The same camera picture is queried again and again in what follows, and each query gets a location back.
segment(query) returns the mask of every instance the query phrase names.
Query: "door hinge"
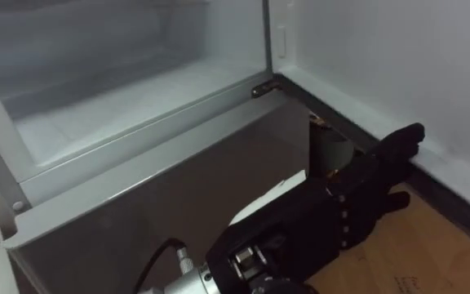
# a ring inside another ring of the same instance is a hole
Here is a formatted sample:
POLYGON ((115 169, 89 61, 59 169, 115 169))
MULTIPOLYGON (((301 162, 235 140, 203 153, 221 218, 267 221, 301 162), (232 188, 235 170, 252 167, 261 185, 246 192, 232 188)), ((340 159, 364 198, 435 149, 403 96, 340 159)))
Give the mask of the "door hinge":
POLYGON ((268 94, 269 92, 273 90, 281 90, 281 85, 278 83, 278 81, 271 79, 267 82, 263 82, 260 85, 254 87, 251 90, 251 98, 259 98, 261 96, 264 96, 268 94))

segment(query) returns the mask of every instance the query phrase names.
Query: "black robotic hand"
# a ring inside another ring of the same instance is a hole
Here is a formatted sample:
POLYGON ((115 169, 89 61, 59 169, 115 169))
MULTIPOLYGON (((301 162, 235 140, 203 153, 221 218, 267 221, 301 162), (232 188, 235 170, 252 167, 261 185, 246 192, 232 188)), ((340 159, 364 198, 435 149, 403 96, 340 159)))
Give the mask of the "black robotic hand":
POLYGON ((362 242, 384 214, 409 205, 407 192, 389 190, 410 176, 409 160, 424 137, 419 123, 395 131, 330 179, 327 189, 338 199, 342 214, 343 247, 362 242))
POLYGON ((423 138, 419 123, 395 131, 329 180, 309 176, 229 226, 206 254, 220 292, 283 293, 283 283, 296 289, 286 292, 300 292, 340 251, 365 240, 380 217, 409 204, 409 194, 389 190, 409 177, 423 138))

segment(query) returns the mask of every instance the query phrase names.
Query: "black cable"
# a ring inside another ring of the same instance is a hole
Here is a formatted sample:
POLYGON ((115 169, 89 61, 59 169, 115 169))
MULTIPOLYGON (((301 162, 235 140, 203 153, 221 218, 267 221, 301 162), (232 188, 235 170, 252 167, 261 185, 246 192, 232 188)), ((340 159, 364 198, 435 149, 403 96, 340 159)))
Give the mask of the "black cable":
POLYGON ((179 249, 186 247, 186 244, 184 244, 184 242, 176 238, 169 238, 163 244, 161 244, 161 246, 159 246, 159 248, 153 253, 152 257, 150 258, 148 263, 144 266, 143 271, 140 273, 139 277, 137 278, 137 282, 135 283, 135 287, 133 291, 134 294, 139 293, 140 288, 143 286, 144 280, 148 276, 148 273, 152 269, 153 265, 155 265, 155 262, 157 262, 159 257, 161 257, 161 254, 168 247, 173 247, 177 251, 179 249))

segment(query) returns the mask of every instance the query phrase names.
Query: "refrigerator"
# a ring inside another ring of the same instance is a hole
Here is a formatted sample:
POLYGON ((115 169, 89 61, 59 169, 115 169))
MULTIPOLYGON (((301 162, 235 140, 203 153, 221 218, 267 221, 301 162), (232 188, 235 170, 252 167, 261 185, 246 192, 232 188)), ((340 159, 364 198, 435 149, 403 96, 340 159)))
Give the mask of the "refrigerator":
POLYGON ((414 164, 470 203, 470 3, 1 0, 4 246, 51 293, 122 292, 170 234, 200 259, 308 168, 305 97, 422 123, 414 164))

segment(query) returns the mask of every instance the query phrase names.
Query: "screw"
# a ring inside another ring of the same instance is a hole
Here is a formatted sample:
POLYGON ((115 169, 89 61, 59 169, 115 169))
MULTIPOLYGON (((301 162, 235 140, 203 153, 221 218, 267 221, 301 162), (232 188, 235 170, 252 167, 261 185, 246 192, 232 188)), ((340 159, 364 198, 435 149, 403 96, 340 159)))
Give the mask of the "screw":
POLYGON ((24 203, 21 201, 18 201, 12 204, 12 209, 16 212, 20 211, 23 208, 24 208, 24 203))

